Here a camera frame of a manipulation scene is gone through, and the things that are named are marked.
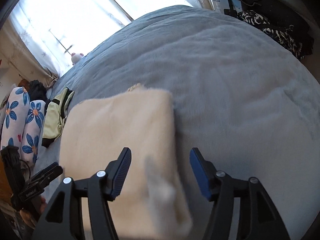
wall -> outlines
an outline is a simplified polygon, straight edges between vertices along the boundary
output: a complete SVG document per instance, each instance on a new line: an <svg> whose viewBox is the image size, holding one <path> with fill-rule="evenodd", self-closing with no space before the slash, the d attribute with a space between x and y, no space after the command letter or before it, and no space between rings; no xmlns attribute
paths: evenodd
<svg viewBox="0 0 320 240"><path fill-rule="evenodd" d="M2 102L4 96L10 91L11 86L15 83L19 84L21 78L18 72L9 67L9 65L0 59L0 103Z"/></svg>

metal screw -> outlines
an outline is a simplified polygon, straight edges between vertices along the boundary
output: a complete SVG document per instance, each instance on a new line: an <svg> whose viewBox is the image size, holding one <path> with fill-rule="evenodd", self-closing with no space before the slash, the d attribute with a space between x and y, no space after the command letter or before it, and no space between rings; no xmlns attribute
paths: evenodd
<svg viewBox="0 0 320 240"><path fill-rule="evenodd" d="M63 179L64 184L69 184L71 181L72 181L72 179L70 177L66 177Z"/></svg>
<svg viewBox="0 0 320 240"><path fill-rule="evenodd" d="M98 176L99 178L104 177L105 175L106 175L106 172L105 172L105 171L98 171L98 172L97 172L97 176Z"/></svg>
<svg viewBox="0 0 320 240"><path fill-rule="evenodd" d="M252 177L252 178L250 178L250 182L253 184L257 184L259 182L259 180L256 177Z"/></svg>
<svg viewBox="0 0 320 240"><path fill-rule="evenodd" d="M226 173L224 171L217 171L216 175L218 177L224 177L226 175Z"/></svg>

black and white patterned fabric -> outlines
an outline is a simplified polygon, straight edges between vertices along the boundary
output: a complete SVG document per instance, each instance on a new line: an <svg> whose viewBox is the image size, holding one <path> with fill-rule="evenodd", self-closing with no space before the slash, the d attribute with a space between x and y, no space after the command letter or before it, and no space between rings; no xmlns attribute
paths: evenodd
<svg viewBox="0 0 320 240"><path fill-rule="evenodd" d="M281 31L278 27L272 26L265 16L249 10L239 12L237 18L260 29L266 35L270 36L274 41L278 42L285 49L290 51L298 60L302 60L305 55L309 55L309 53L304 51L304 47L301 42L294 40L292 36L288 34L285 28L283 28L284 30ZM269 26L269 28L260 28L258 26L260 24L267 24L271 26Z"/></svg>

blue gripper pad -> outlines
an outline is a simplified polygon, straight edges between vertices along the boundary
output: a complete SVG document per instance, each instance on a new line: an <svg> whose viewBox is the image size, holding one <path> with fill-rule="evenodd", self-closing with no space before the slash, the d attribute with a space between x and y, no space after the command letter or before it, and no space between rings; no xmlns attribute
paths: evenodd
<svg viewBox="0 0 320 240"><path fill-rule="evenodd" d="M190 151L190 164L193 173L198 182L201 194L211 201L212 193L210 189L210 180L214 178L212 172L207 168L207 161L202 157L198 148L193 148Z"/></svg>

hand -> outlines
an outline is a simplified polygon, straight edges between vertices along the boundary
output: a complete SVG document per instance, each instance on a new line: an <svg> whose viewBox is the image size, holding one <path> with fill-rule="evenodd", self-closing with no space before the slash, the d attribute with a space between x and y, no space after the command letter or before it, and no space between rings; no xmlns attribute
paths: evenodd
<svg viewBox="0 0 320 240"><path fill-rule="evenodd" d="M40 214L42 214L47 207L47 203L45 202L45 198L41 196L41 206L40 206ZM36 227L36 222L32 218L31 214L29 211L25 209L20 210L20 216L22 217L23 221L31 228Z"/></svg>

